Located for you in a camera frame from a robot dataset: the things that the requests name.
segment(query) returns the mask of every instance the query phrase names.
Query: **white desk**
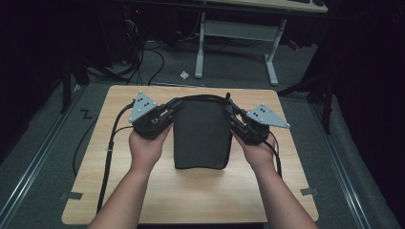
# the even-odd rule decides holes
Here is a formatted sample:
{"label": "white desk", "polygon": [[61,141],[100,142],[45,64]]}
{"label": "white desk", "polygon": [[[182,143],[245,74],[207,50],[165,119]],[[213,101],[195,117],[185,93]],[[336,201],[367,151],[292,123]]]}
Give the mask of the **white desk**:
{"label": "white desk", "polygon": [[[235,4],[241,6],[271,8],[277,10],[298,10],[305,12],[322,12],[328,11],[326,7],[318,7],[313,3],[298,3],[287,0],[207,0],[206,2],[222,3],[222,4]],[[205,13],[202,13],[201,29],[200,29],[200,46],[197,53],[196,63],[196,78],[203,77],[203,42],[207,35],[222,36],[239,39],[261,40],[272,42],[269,53],[265,55],[265,63],[267,67],[268,77],[270,84],[273,86],[278,85],[277,75],[274,71],[273,58],[280,43],[281,36],[285,25],[286,19],[281,20],[278,27],[260,26],[243,23],[231,23],[223,21],[205,20]]]}

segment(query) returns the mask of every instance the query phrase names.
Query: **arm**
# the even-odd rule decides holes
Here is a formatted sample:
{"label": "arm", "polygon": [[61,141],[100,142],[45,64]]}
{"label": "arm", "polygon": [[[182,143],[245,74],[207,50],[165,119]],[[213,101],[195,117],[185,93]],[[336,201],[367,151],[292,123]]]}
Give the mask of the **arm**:
{"label": "arm", "polygon": [[[245,145],[237,135],[234,136],[241,144],[245,158],[257,178],[271,228],[317,228],[307,211],[277,174],[271,150],[264,143],[258,146]],[[274,146],[274,137],[270,135],[267,142]]]}
{"label": "arm", "polygon": [[156,139],[129,136],[131,168],[91,222],[89,228],[137,228],[150,173],[160,159],[170,127]]}

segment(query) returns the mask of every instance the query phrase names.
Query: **wooden tabletop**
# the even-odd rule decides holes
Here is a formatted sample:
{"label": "wooden tabletop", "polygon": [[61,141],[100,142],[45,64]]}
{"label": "wooden tabletop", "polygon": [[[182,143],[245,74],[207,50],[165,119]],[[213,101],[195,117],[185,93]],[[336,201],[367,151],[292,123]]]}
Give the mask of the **wooden tabletop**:
{"label": "wooden tabletop", "polygon": [[[83,194],[80,200],[69,199],[62,220],[66,224],[88,224],[96,215],[98,195],[104,174],[106,148],[117,114],[145,92],[158,104],[173,97],[193,94],[216,94],[231,98],[240,108],[251,110],[265,103],[285,118],[277,93],[271,90],[113,86],[110,88],[89,146],[75,180],[73,192]],[[118,127],[128,126],[127,111]],[[128,171],[131,161],[125,129],[115,137],[111,173],[105,200]],[[299,202],[318,219],[313,198],[303,196],[309,188],[289,129],[271,127],[280,144],[283,178]],[[139,223],[241,223],[266,222],[266,214],[256,178],[246,162],[242,148],[233,139],[229,162],[223,170],[176,170],[173,159],[173,132],[163,145],[163,153],[149,180]]]}
{"label": "wooden tabletop", "polygon": [[304,12],[325,13],[328,11],[326,6],[318,7],[313,4],[312,1],[310,1],[310,3],[300,3],[288,0],[206,0],[206,2]]}

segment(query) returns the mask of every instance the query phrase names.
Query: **desk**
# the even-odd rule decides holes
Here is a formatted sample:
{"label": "desk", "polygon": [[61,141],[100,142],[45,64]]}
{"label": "desk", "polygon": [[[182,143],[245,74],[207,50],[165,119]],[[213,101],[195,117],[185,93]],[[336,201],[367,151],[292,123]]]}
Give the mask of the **desk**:
{"label": "desk", "polygon": [[[299,10],[306,12],[327,12],[327,8],[315,6],[313,3],[298,3],[286,0],[207,0],[206,2],[214,2],[221,4],[233,4],[239,6],[272,8],[278,10]],[[206,35],[223,36],[240,39],[251,39],[271,42],[271,48],[268,54],[265,54],[265,63],[267,67],[268,78],[270,84],[278,85],[277,75],[274,71],[273,58],[276,53],[280,39],[283,35],[287,20],[282,19],[280,25],[262,26],[243,23],[222,22],[217,20],[205,20],[205,13],[202,14],[200,26],[200,46],[197,53],[196,61],[196,78],[203,77],[203,42]]]}
{"label": "desk", "polygon": [[[261,103],[285,118],[277,93],[269,90],[208,89],[175,87],[113,86],[110,88],[95,130],[83,158],[72,192],[82,193],[81,200],[69,199],[62,220],[66,224],[88,224],[96,215],[102,183],[106,147],[119,111],[143,91],[159,104],[175,96],[193,94],[231,94],[233,101],[246,110]],[[118,127],[128,126],[127,111]],[[318,219],[313,198],[303,196],[309,188],[289,129],[272,127],[280,144],[284,181],[310,216]],[[111,164],[105,200],[128,171],[131,156],[128,136],[131,129],[119,132]],[[242,148],[232,140],[229,163],[223,170],[176,170],[173,160],[173,132],[163,145],[160,161],[153,170],[139,223],[242,223],[266,222],[266,214],[256,178],[245,160]]]}

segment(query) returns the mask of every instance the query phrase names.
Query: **black cloth bag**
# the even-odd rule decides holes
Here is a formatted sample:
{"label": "black cloth bag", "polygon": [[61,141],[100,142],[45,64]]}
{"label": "black cloth bag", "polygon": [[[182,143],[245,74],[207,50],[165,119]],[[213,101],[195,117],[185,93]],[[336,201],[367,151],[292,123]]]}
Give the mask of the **black cloth bag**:
{"label": "black cloth bag", "polygon": [[232,142],[226,99],[194,95],[182,100],[173,123],[175,168],[225,168]]}

